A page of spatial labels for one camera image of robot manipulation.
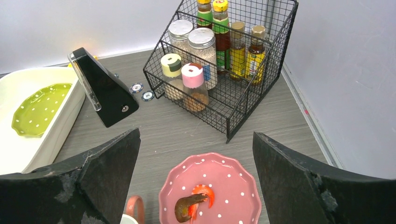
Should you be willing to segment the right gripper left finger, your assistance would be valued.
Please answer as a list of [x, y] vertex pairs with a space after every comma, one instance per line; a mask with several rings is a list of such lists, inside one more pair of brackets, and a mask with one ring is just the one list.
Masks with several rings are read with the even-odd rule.
[[30, 173], [0, 177], [3, 224], [118, 224], [141, 137], [139, 129]]

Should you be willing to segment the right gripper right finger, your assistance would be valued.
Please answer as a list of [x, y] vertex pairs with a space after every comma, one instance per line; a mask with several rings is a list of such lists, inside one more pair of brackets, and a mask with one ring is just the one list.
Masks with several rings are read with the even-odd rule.
[[263, 133], [252, 148], [270, 223], [395, 223], [395, 180], [333, 167]]

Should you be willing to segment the orange handled white mug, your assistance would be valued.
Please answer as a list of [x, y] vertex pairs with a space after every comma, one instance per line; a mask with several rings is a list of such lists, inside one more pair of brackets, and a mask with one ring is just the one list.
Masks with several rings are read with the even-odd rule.
[[140, 196], [133, 195], [129, 198], [120, 224], [145, 224], [144, 202]]

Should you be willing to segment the pink polka dot plate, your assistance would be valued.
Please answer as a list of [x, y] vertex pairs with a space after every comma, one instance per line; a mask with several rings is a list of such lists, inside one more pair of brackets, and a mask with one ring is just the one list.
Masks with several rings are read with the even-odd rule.
[[214, 192], [214, 204], [200, 204], [195, 224], [257, 224], [262, 203], [255, 178], [230, 157], [218, 153], [187, 157], [167, 176], [159, 193], [159, 221], [178, 223], [174, 207], [179, 198], [191, 195], [197, 185]]

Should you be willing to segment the green polka dot plate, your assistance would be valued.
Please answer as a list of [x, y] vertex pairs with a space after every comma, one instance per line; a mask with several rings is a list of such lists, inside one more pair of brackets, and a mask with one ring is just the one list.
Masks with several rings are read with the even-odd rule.
[[41, 137], [71, 87], [71, 83], [57, 83], [38, 90], [15, 111], [11, 127], [19, 136]]

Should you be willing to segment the pink lid spice shaker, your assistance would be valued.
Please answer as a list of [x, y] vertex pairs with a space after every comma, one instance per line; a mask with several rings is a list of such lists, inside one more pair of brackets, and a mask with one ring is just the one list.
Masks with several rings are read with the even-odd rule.
[[198, 63], [187, 63], [182, 69], [184, 104], [191, 112], [200, 112], [209, 105], [208, 90], [205, 84], [203, 67]]

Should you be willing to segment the yellow label oil bottle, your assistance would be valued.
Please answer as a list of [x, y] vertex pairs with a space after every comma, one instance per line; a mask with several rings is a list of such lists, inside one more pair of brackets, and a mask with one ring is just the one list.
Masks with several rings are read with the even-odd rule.
[[250, 45], [246, 59], [246, 79], [250, 80], [252, 86], [258, 86], [263, 81], [265, 57], [264, 36], [266, 28], [256, 25], [251, 28]]

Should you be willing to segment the yellow oil bottle brown cap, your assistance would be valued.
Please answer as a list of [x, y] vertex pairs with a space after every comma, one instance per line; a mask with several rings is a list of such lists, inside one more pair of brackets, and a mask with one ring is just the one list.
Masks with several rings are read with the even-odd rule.
[[241, 81], [245, 71], [245, 23], [236, 21], [231, 24], [230, 30], [231, 49], [230, 49], [230, 77], [236, 81]]

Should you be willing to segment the yellow lid spice shaker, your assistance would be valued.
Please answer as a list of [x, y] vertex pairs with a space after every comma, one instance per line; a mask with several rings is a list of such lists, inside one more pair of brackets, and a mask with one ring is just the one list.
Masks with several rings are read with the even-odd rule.
[[172, 100], [181, 100], [183, 98], [183, 81], [182, 81], [182, 61], [181, 56], [175, 53], [169, 53], [161, 58], [163, 71], [163, 80], [165, 81], [165, 93]]

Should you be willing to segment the black wire basket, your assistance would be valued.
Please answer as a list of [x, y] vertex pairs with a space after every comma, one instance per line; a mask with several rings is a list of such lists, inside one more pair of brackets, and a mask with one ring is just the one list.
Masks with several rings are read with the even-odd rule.
[[[172, 100], [166, 95], [166, 83], [163, 80], [160, 62], [164, 55], [175, 53], [176, 47], [171, 45], [168, 32], [169, 25], [173, 21], [188, 20], [193, 24], [194, 29], [197, 28], [197, 1], [181, 1], [143, 68], [155, 97], [166, 97], [224, 133], [230, 140], [278, 80], [297, 9], [298, 2], [295, 0], [228, 0], [229, 29], [232, 30], [233, 22], [242, 21], [245, 23], [245, 31], [242, 33], [245, 36], [245, 65], [252, 37], [251, 28], [256, 25], [266, 28], [263, 81], [258, 86], [252, 86], [251, 81], [245, 77], [246, 67], [242, 80], [236, 81], [230, 77], [232, 72], [229, 69], [226, 74], [218, 75], [218, 83], [215, 88], [207, 89], [209, 105], [200, 112], [191, 112], [184, 104], [186, 93], [183, 90], [181, 91], [183, 94], [181, 100]], [[182, 67], [187, 63], [194, 63], [192, 62], [193, 55], [189, 51], [187, 54], [187, 57], [181, 57]]]

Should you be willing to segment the grain jar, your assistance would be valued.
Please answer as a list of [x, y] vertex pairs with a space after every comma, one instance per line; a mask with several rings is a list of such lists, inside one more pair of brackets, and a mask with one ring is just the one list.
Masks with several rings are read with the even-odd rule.
[[218, 83], [216, 40], [214, 32], [209, 28], [196, 28], [188, 36], [189, 52], [193, 55], [192, 62], [203, 67], [204, 80], [208, 90]]
[[188, 56], [187, 52], [190, 49], [188, 37], [189, 33], [194, 29], [193, 24], [188, 20], [173, 21], [168, 28], [170, 43], [175, 48], [175, 53], [182, 58]]

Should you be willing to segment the red sauce bottle yellow cap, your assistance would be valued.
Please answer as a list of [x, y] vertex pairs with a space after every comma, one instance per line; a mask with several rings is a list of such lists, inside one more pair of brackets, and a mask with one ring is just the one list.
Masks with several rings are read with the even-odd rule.
[[228, 1], [213, 1], [213, 28], [216, 39], [217, 74], [224, 75], [230, 69], [231, 38], [228, 18]]

